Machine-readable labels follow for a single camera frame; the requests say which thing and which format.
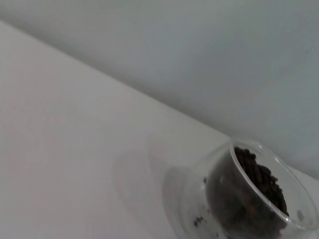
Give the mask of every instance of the glass cup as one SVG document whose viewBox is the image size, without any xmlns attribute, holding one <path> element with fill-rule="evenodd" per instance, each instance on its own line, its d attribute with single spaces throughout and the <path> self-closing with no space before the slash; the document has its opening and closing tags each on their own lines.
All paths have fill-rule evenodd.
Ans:
<svg viewBox="0 0 319 239">
<path fill-rule="evenodd" d="M 250 180 L 236 147 L 255 154 L 278 178 L 289 216 Z M 308 239 L 319 228 L 317 209 L 300 181 L 275 154 L 248 139 L 233 138 L 198 161 L 179 202 L 180 220 L 192 239 Z"/>
</svg>

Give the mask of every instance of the dark granules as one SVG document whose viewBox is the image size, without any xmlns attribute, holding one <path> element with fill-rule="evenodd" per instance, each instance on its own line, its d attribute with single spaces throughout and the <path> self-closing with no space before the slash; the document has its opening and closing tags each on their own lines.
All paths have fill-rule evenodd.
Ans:
<svg viewBox="0 0 319 239">
<path fill-rule="evenodd" d="M 198 225 L 204 220 L 203 217 L 196 217 L 194 220 L 194 226 L 198 227 Z"/>
<path fill-rule="evenodd" d="M 248 149 L 237 147 L 235 153 L 254 185 L 288 216 L 282 189 L 276 183 L 278 179 L 267 167 L 258 165 L 256 155 Z M 228 154 L 210 173 L 206 195 L 212 215 L 228 237 L 277 239 L 287 225 L 247 184 Z"/>
<path fill-rule="evenodd" d="M 256 163 L 256 155 L 248 149 L 235 148 L 236 157 L 253 184 L 280 211 L 289 216 L 283 190 L 276 183 L 278 179 L 271 175 L 269 168 Z"/>
</svg>

